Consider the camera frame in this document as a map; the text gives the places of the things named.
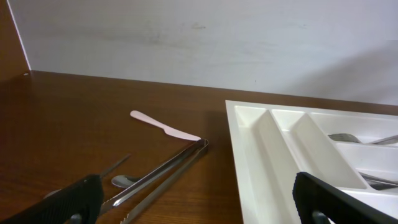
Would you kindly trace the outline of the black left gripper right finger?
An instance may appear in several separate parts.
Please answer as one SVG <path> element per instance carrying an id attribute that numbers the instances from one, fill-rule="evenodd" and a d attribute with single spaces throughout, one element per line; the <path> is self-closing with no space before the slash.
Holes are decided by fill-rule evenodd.
<path id="1" fill-rule="evenodd" d="M 397 224 L 391 217 L 307 172 L 295 177 L 292 191 L 302 223 Z"/>

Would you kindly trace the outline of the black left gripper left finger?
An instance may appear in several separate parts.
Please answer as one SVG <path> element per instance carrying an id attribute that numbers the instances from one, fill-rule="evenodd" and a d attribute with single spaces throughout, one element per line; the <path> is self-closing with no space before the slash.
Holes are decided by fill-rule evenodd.
<path id="1" fill-rule="evenodd" d="M 100 175 L 90 174 L 1 223 L 63 224 L 78 214 L 82 224 L 94 224 L 103 199 Z"/>

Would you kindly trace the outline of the small steel teaspoon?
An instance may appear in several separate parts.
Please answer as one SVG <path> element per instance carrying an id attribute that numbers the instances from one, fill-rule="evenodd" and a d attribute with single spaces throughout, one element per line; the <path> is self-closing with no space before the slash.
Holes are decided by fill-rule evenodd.
<path id="1" fill-rule="evenodd" d="M 125 162 L 126 160 L 128 160 L 128 159 L 130 158 L 130 156 L 131 156 L 130 154 L 124 156 L 121 160 L 117 161 L 117 162 L 116 162 L 115 164 L 113 164 L 111 167 L 109 167 L 109 168 L 107 168 L 106 170 L 102 171 L 102 172 L 99 174 L 99 178 L 102 179 L 103 177 L 107 176 L 109 173 L 111 173 L 113 170 L 115 170 L 118 166 L 120 166 L 123 162 Z M 53 195 L 53 194 L 55 194 L 55 193 L 57 193 L 57 192 L 59 192 L 59 191 L 60 191 L 60 189 L 54 190 L 54 191 L 48 193 L 44 198 L 47 198 L 47 197 L 49 197 L 49 196 L 51 196 L 51 195 Z"/>
<path id="2" fill-rule="evenodd" d="M 126 189 L 137 181 L 141 180 L 140 177 L 133 177 L 129 175 L 117 175 L 111 179 L 111 183 L 117 187 Z"/>

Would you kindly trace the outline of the steel fork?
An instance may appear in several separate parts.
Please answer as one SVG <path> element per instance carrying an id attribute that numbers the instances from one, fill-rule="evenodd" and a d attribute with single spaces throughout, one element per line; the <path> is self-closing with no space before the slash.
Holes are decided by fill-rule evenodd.
<path id="1" fill-rule="evenodd" d="M 388 145 L 388 144 L 395 144 L 398 142 L 398 135 L 379 139 L 373 142 L 370 142 L 370 144 L 378 144 L 378 145 Z"/>
<path id="2" fill-rule="evenodd" d="M 356 136 L 348 133 L 329 134 L 328 137 L 338 142 L 353 142 L 353 143 L 362 144 L 362 142 Z"/>

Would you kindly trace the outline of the pink plastic knife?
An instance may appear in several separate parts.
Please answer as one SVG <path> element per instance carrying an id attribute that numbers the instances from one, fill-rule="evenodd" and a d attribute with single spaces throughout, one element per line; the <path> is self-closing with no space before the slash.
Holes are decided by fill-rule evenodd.
<path id="1" fill-rule="evenodd" d="M 200 137 L 198 137 L 198 136 L 194 136 L 192 134 L 188 134 L 188 133 L 185 133 L 183 131 L 179 131 L 179 130 L 177 130 L 175 128 L 172 128 L 170 126 L 167 126 L 166 124 L 161 123 L 160 121 L 157 121 L 157 120 L 151 118 L 150 116 L 148 116 L 148 115 L 146 115 L 144 113 L 141 113 L 140 111 L 133 110 L 133 111 L 130 112 L 130 116 L 133 117 L 133 118 L 136 118 L 136 119 L 138 119 L 140 121 L 143 121 L 145 123 L 149 123 L 149 124 L 151 124 L 153 126 L 156 126 L 156 127 L 160 128 L 160 129 L 162 129 L 164 131 L 164 133 L 169 135 L 169 136 L 173 136 L 175 138 L 185 139 L 185 140 L 189 140 L 189 141 L 198 141 L 198 140 L 200 140 Z"/>

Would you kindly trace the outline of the steel kitchen tongs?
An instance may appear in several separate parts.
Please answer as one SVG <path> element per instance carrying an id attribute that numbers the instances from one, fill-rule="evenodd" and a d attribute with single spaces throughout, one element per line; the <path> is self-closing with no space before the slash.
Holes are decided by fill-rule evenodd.
<path id="1" fill-rule="evenodd" d="M 100 209 L 99 215 L 102 216 L 110 210 L 118 207 L 139 191 L 149 186 L 156 180 L 163 177 L 166 173 L 171 174 L 147 197 L 138 203 L 125 217 L 121 224 L 128 224 L 134 221 L 144 210 L 146 210 L 158 197 L 160 197 L 180 176 L 191 168 L 196 161 L 202 158 L 208 151 L 209 142 L 206 139 L 199 139 L 189 145 L 178 154 L 152 170 L 150 173 L 139 179 L 121 193 L 105 201 Z"/>

